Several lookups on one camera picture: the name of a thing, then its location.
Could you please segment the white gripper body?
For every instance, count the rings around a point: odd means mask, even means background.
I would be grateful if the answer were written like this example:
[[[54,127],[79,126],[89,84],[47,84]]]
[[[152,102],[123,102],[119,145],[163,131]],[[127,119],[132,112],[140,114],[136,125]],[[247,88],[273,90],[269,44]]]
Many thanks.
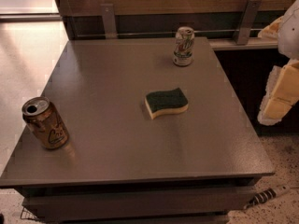
[[[282,17],[278,29],[278,51],[290,59],[299,59],[299,0]]]

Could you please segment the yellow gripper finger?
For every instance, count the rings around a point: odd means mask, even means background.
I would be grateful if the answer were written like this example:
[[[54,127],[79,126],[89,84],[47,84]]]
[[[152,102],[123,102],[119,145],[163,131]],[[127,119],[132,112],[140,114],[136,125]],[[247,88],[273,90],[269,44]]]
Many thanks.
[[[259,33],[259,38],[277,39],[283,17],[279,17],[264,27]]]
[[[283,67],[275,65],[270,72],[257,120],[262,125],[275,125],[298,101],[299,61],[290,59]]]

